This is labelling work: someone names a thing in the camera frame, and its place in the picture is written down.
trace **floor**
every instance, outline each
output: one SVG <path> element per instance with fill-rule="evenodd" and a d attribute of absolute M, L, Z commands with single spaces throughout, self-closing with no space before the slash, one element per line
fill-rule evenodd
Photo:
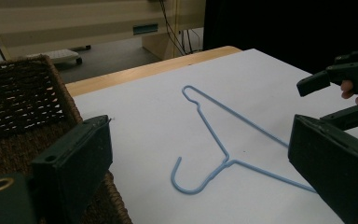
<path fill-rule="evenodd" d="M 188 41 L 187 31 L 182 32 L 186 37 L 183 38 L 182 42 L 186 53 L 190 53 L 191 50 L 201 50 L 202 33 L 202 28 L 189 30 Z M 91 45 L 90 49 L 81 47 L 71 50 L 79 53 L 83 63 L 76 64 L 76 61 L 72 61 L 55 64 L 64 83 L 76 82 L 160 61 L 157 56 L 142 47 L 141 37 Z"/>

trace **white table surface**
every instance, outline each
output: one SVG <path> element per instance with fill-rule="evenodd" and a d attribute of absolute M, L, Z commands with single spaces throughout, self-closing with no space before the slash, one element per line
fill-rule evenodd
<path fill-rule="evenodd" d="M 83 119 L 112 119 L 110 170 L 134 223 L 342 223 L 317 194 L 237 164 L 195 195 L 179 192 L 171 182 L 178 157 L 183 159 L 176 181 L 185 189 L 197 188 L 224 159 L 196 106 L 182 94 L 185 85 L 288 143 L 294 114 L 319 118 L 354 105 L 334 84 L 300 97 L 296 84 L 309 75 L 250 49 L 80 95 L 75 102 Z M 195 92 L 188 94 L 201 102 L 231 159 L 308 185 L 288 161 L 286 147 Z M 358 137 L 358 128 L 349 133 Z"/>

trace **dark background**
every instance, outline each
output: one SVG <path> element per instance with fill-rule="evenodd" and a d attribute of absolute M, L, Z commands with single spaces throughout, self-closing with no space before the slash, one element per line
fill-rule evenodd
<path fill-rule="evenodd" d="M 207 0 L 203 49 L 258 49 L 310 73 L 358 50 L 358 1 Z"/>

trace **wire hanger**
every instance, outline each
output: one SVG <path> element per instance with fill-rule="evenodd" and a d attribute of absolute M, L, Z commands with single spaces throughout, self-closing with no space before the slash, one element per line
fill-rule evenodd
<path fill-rule="evenodd" d="M 204 92 L 198 90 L 197 88 L 194 88 L 193 86 L 190 85 L 186 85 L 182 88 L 182 94 L 185 96 L 185 98 L 190 101 L 193 104 L 197 105 L 197 111 L 199 112 L 199 115 L 201 116 L 203 122 L 205 123 L 206 127 L 208 128 L 209 132 L 211 133 L 211 135 L 213 136 L 213 139 L 215 140 L 215 142 L 217 143 L 217 145 L 219 145 L 220 149 L 222 150 L 222 152 L 225 154 L 225 158 L 223 159 L 222 163 L 215 169 L 213 170 L 206 178 L 205 180 L 202 182 L 202 184 L 197 187 L 196 189 L 183 189 L 181 188 L 175 180 L 175 175 L 176 172 L 178 170 L 179 164 L 182 160 L 182 157 L 179 157 L 175 166 L 173 167 L 172 170 L 172 174 L 171 174 L 171 181 L 173 186 L 179 190 L 180 192 L 184 193 L 184 194 L 197 194 L 200 193 L 207 185 L 208 183 L 213 180 L 222 170 L 224 170 L 225 168 L 230 167 L 233 164 L 238 164 L 241 165 L 243 167 L 246 167 L 248 169 L 251 169 L 253 171 L 256 171 L 260 174 L 263 175 L 267 175 L 270 176 L 272 178 L 281 180 L 282 182 L 285 182 L 287 184 L 299 187 L 301 189 L 305 189 L 308 190 L 310 192 L 316 193 L 316 190 L 312 187 L 297 183 L 296 181 L 290 180 L 288 178 L 285 178 L 283 176 L 280 175 L 275 175 L 269 171 L 260 169 L 258 167 L 255 167 L 247 162 L 244 161 L 239 161 L 239 160 L 230 160 L 229 158 L 229 154 L 226 150 L 226 148 L 223 146 L 222 142 L 219 140 L 219 138 L 217 137 L 216 133 L 213 131 L 213 128 L 211 127 L 211 125 L 209 124 L 208 120 L 205 118 L 205 116 L 203 115 L 201 109 L 200 109 L 200 103 L 191 99 L 187 94 L 186 94 L 186 89 L 191 89 L 195 92 L 197 92 L 198 94 L 202 95 L 203 97 L 205 97 L 206 99 L 208 99 L 209 101 L 213 102 L 214 104 L 222 107 L 224 110 L 226 110 L 228 113 L 230 113 L 231 115 L 237 117 L 238 119 L 242 120 L 243 122 L 251 125 L 252 127 L 254 127 L 255 129 L 257 129 L 258 131 L 260 131 L 261 133 L 265 134 L 266 136 L 268 136 L 269 138 L 271 138 L 272 140 L 278 142 L 279 144 L 281 144 L 284 147 L 289 147 L 289 145 L 285 142 L 283 142 L 283 140 L 281 140 L 280 138 L 278 138 L 277 136 L 267 132 L 266 130 L 262 129 L 260 126 L 256 125 L 255 123 L 251 122 L 250 120 L 248 120 L 247 118 L 245 118 L 244 116 L 238 114 L 237 112 L 233 111 L 232 109 L 230 109 L 229 107 L 219 103 L 218 101 L 216 101 L 214 98 L 212 98 L 211 96 L 205 94 Z"/>

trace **wicker basket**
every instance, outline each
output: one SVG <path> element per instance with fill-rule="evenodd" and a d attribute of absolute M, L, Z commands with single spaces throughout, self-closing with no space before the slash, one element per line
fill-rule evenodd
<path fill-rule="evenodd" d="M 30 161 L 81 121 L 48 56 L 0 62 L 0 175 L 29 175 Z M 109 171 L 82 223 L 131 223 Z"/>

